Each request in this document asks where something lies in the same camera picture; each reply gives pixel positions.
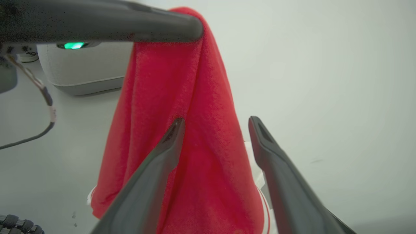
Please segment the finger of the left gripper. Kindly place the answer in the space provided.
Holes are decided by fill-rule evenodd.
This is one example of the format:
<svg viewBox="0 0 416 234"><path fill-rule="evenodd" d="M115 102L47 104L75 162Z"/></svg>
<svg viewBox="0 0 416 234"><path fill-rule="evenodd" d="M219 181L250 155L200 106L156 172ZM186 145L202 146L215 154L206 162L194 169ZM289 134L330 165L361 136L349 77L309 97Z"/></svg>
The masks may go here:
<svg viewBox="0 0 416 234"><path fill-rule="evenodd" d="M125 0L2 0L2 43L192 42L192 16Z"/></svg>

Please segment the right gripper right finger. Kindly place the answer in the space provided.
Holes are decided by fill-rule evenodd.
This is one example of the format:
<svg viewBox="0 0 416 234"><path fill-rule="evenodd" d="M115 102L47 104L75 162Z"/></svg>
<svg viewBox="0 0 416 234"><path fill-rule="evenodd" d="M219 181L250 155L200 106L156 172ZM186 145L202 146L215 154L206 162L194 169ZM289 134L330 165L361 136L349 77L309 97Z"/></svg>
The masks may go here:
<svg viewBox="0 0 416 234"><path fill-rule="evenodd" d="M260 118L249 132L257 165L263 170L279 234L353 234L327 210Z"/></svg>

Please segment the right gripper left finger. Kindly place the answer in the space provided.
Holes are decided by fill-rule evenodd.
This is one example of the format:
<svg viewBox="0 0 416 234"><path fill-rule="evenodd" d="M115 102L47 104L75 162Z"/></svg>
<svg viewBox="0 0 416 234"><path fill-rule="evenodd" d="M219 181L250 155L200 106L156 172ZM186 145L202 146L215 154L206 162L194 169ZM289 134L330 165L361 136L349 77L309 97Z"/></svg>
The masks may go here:
<svg viewBox="0 0 416 234"><path fill-rule="evenodd" d="M185 120L173 121L165 135L130 177L93 234L155 234L167 180L177 167Z"/></svg>

